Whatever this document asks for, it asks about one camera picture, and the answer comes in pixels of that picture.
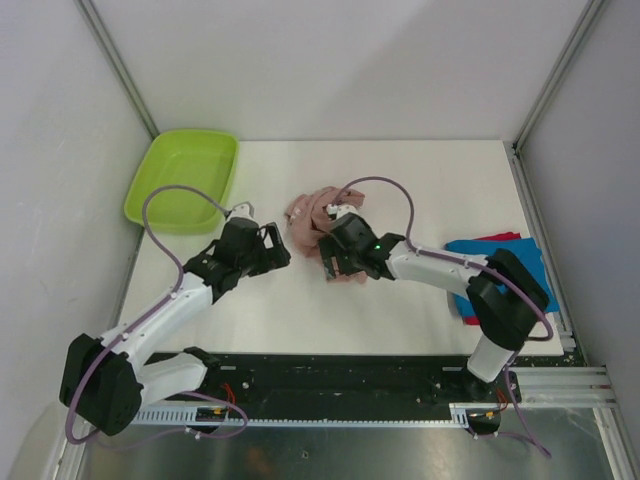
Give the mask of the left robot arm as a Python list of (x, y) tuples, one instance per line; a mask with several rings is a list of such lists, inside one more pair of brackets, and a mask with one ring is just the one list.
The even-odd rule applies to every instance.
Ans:
[(158, 346), (188, 321), (209, 309), (246, 277), (286, 267), (291, 255), (276, 223), (259, 225), (253, 206), (231, 209), (219, 238), (180, 265), (176, 282), (139, 317), (97, 338), (81, 334), (70, 344), (60, 387), (67, 408), (65, 434), (82, 418), (95, 433), (122, 432), (145, 407), (179, 394), (207, 400), (221, 387), (214, 370), (217, 358), (199, 347), (188, 347), (159, 362), (151, 356)]

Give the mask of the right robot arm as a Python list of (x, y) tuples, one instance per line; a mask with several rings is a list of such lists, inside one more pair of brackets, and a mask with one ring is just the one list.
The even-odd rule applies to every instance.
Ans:
[(497, 377), (533, 338), (546, 319), (549, 296), (512, 252), (498, 249), (466, 255), (419, 249), (403, 235), (376, 236), (356, 209), (331, 204), (329, 233), (318, 247), (328, 279), (363, 273), (372, 280), (412, 281), (467, 299), (481, 337), (461, 376), (463, 393), (484, 401), (497, 389)]

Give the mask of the pink t-shirt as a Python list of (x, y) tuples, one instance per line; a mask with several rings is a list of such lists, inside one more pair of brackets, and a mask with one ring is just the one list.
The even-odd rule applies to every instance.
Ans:
[[(331, 204), (340, 192), (340, 188), (328, 186), (311, 194), (297, 196), (285, 209), (284, 217), (287, 232), (295, 249), (305, 258), (314, 260), (322, 269), (325, 280), (334, 283), (357, 282), (366, 283), (367, 276), (360, 272), (352, 275), (339, 273), (337, 278), (328, 279), (319, 249), (319, 241), (330, 231), (331, 220), (326, 207)], [(357, 190), (348, 190), (340, 197), (340, 201), (359, 209), (364, 204), (365, 195)]]

